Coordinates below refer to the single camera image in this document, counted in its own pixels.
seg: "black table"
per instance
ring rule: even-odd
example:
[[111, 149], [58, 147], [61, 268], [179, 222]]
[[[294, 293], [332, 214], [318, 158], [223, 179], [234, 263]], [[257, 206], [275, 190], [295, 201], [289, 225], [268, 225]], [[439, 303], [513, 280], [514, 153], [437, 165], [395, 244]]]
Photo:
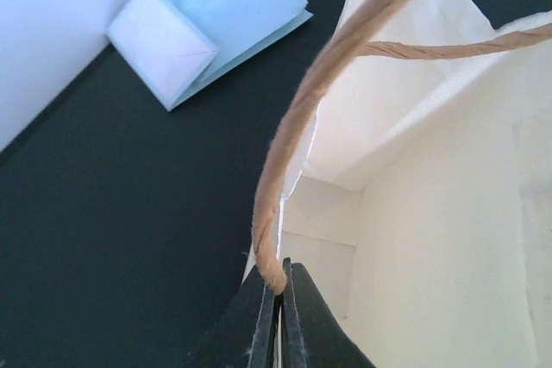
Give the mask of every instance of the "black table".
[[[474, 1], [495, 27], [552, 9]], [[179, 366], [240, 286], [268, 143], [343, 2], [171, 114], [108, 47], [0, 154], [0, 363]]]

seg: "bag handle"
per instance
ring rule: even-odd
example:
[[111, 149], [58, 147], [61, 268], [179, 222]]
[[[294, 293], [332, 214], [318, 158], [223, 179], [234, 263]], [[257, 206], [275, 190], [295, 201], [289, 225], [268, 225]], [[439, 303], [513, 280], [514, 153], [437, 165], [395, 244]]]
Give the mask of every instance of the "bag handle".
[[451, 59], [526, 47], [552, 37], [552, 25], [545, 25], [468, 46], [409, 47], [394, 42], [366, 43], [408, 1], [365, 0], [318, 54], [280, 121], [257, 186], [251, 228], [257, 268], [276, 295], [284, 291], [287, 278], [274, 253], [270, 229], [278, 211], [285, 171], [318, 104], [354, 58], [380, 55], [401, 59]]

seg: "open bag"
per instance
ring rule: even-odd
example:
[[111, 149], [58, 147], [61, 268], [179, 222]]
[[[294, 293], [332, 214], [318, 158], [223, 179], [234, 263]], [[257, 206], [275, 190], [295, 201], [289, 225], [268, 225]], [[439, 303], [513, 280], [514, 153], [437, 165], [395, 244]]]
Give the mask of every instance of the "open bag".
[[278, 292], [268, 249], [305, 264], [378, 367], [552, 367], [552, 13], [494, 30], [471, 0], [391, 1], [346, 1], [282, 120], [257, 265]]

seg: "folded surgical mask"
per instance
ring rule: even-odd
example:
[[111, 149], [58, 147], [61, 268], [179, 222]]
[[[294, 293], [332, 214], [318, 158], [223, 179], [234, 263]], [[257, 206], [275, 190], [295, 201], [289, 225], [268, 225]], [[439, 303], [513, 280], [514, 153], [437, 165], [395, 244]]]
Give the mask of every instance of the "folded surgical mask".
[[167, 110], [311, 18], [307, 0], [130, 0], [107, 35]]

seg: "white paper bag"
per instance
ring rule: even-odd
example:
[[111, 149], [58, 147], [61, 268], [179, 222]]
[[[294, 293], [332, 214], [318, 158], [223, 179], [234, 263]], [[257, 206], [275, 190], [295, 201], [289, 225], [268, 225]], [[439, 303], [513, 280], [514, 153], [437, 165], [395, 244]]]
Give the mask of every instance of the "white paper bag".
[[[457, 45], [550, 22], [495, 31], [471, 0], [412, 0], [374, 40]], [[378, 367], [537, 365], [512, 125], [552, 97], [550, 62], [550, 41], [359, 57], [322, 100], [285, 180], [280, 257], [306, 265]]]

